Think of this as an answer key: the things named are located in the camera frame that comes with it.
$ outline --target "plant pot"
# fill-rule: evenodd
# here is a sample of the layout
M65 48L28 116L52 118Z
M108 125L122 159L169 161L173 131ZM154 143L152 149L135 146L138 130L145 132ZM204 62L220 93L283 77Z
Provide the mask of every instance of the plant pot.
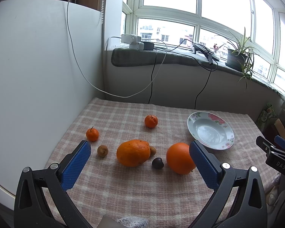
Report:
M239 72L242 72L241 64L244 65L247 59L246 55L239 54L237 55L237 52L233 52L233 49L228 49L228 58L227 62L225 63L226 66L235 69Z

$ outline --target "silver bolt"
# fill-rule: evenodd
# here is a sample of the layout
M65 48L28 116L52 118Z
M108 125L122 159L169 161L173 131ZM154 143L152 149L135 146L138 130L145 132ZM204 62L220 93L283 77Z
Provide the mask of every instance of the silver bolt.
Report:
M29 167L24 167L23 172L26 173L29 171Z
M222 163L222 166L223 166L225 169L229 169L229 168L230 168L230 164L228 164L228 163Z
M58 164L56 164L56 163L51 164L50 168L51 168L52 170L57 169L57 168L58 168Z
M255 166L252 166L251 170L254 171L254 172L257 172L257 168Z

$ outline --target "pink checkered cloth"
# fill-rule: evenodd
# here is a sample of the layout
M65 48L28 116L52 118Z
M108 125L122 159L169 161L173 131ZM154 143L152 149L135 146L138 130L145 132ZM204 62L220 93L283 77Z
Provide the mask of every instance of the pink checkered cloth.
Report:
M166 151L174 143L189 144L193 138L187 128L188 116L195 110L170 108L153 104L132 104L93 99L81 112L53 151L47 166L60 162L64 156L85 140L88 128L99 131L99 139L91 143L91 156L68 195L93 226L103 215L115 220L124 216L138 216L149 220L149 228L187 228L209 200L208 189L198 169L188 175L174 173L166 164ZM233 129L235 141L231 148L216 151L221 162L232 167L248 169L255 165L267 191L277 172L265 164L265 153L255 144L262 135L248 115L214 112ZM146 128L144 118L156 115L158 125ZM125 167L116 159L118 146L128 140L148 141L157 150L155 156L137 167ZM105 158L97 155L97 148L107 145ZM165 167L155 170L152 159L161 157ZM220 218L225 218L235 197L227 202ZM56 219L61 220L46 191L46 198Z

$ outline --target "white ceramic plate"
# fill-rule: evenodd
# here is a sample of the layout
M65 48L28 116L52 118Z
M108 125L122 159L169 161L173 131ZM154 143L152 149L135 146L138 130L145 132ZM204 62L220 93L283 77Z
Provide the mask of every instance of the white ceramic plate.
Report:
M190 134L206 147L225 150L233 145L232 128L227 122L212 113L192 113L188 117L187 126Z

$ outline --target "orange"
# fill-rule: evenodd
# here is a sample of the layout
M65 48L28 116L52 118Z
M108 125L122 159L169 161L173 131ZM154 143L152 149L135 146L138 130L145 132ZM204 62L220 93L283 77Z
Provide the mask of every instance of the orange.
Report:
M124 166L138 166L150 157L149 143L142 140L126 141L117 148L116 156Z
M189 174L195 164L189 154L189 145L185 143L176 143L169 147L166 160L169 167L178 174Z
M99 132L95 128L89 128L86 132L87 139L89 141L97 141L99 137Z
M157 124L158 124L158 119L156 116L154 116L154 115L146 116L145 125L148 128L155 128Z

